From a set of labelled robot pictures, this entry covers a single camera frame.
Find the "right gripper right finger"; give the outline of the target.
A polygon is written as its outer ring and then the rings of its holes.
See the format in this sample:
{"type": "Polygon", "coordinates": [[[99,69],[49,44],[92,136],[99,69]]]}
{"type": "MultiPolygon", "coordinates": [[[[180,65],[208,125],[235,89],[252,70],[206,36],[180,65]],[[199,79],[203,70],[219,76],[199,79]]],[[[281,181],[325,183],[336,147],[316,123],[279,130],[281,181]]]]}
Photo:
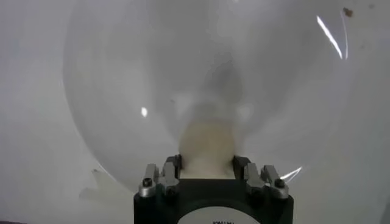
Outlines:
{"type": "Polygon", "coordinates": [[[249,195],[270,195],[277,200],[289,197],[289,187],[273,165],[264,165],[258,171],[257,165],[243,156],[233,157],[233,172],[236,180],[246,183],[249,195]]]}

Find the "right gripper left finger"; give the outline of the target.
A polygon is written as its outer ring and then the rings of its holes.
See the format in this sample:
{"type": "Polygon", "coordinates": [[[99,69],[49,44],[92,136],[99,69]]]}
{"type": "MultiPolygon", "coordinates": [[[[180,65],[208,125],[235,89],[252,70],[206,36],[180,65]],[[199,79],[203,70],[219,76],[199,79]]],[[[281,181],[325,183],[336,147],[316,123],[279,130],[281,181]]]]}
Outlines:
{"type": "Polygon", "coordinates": [[[170,156],[166,159],[160,171],[156,164],[148,164],[144,177],[138,187],[138,195],[151,198],[157,195],[158,190],[165,197],[173,197],[178,192],[182,157],[170,156]]]}

